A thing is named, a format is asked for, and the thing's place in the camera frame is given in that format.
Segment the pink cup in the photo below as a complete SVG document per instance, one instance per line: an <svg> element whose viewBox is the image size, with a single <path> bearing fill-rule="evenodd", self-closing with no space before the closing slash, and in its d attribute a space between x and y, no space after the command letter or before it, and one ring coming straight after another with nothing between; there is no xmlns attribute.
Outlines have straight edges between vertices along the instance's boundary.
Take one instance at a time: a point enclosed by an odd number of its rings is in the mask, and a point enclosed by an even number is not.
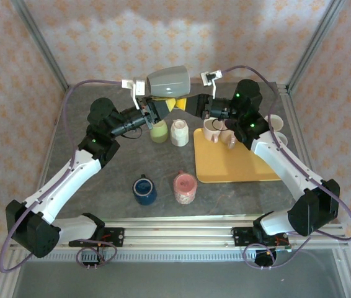
<svg viewBox="0 0 351 298"><path fill-rule="evenodd" d="M198 181L191 174L179 171L173 182L174 196L178 203L187 205L195 199Z"/></svg>

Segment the blue mug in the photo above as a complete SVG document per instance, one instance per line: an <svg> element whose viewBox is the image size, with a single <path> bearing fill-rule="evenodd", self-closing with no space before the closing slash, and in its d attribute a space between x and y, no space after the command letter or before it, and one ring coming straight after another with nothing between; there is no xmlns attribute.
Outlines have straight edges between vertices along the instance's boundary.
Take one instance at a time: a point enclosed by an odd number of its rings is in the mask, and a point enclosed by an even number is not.
<svg viewBox="0 0 351 298"><path fill-rule="evenodd" d="M150 205L156 200L156 189L152 180L144 174L133 183L133 194L141 205Z"/></svg>

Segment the gray mug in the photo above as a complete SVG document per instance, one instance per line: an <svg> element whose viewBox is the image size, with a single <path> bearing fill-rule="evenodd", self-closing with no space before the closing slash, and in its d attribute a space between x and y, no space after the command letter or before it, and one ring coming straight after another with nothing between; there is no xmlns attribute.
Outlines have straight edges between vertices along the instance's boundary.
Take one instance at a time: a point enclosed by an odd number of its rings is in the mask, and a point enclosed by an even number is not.
<svg viewBox="0 0 351 298"><path fill-rule="evenodd" d="M190 78L184 65L155 71L146 77L146 82L152 96L180 97L190 92Z"/></svg>

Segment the orange tray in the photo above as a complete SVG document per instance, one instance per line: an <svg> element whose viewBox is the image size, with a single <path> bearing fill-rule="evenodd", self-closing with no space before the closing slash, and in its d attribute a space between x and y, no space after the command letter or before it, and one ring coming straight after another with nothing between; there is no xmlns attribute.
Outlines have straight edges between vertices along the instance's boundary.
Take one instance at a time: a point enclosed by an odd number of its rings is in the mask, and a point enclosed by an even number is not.
<svg viewBox="0 0 351 298"><path fill-rule="evenodd" d="M276 181L280 178L260 157L237 142L233 149L205 139L202 129L193 133L196 174L203 183Z"/></svg>

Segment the patterned wall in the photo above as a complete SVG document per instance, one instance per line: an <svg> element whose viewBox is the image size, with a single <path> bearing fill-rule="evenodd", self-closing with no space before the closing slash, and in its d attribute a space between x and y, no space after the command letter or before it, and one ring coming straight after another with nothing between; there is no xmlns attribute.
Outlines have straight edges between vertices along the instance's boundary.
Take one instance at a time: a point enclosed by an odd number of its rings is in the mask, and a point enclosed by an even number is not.
<svg viewBox="0 0 351 298"><path fill-rule="evenodd" d="M330 0L26 3L69 83L181 64L195 77L241 63L287 83Z"/></svg>
<svg viewBox="0 0 351 298"><path fill-rule="evenodd" d="M293 96L312 159L336 179L351 207L351 0L322 43ZM351 223L340 214L347 230Z"/></svg>
<svg viewBox="0 0 351 298"><path fill-rule="evenodd" d="M61 98L10 0L0 0L0 248L4 209L36 188Z"/></svg>

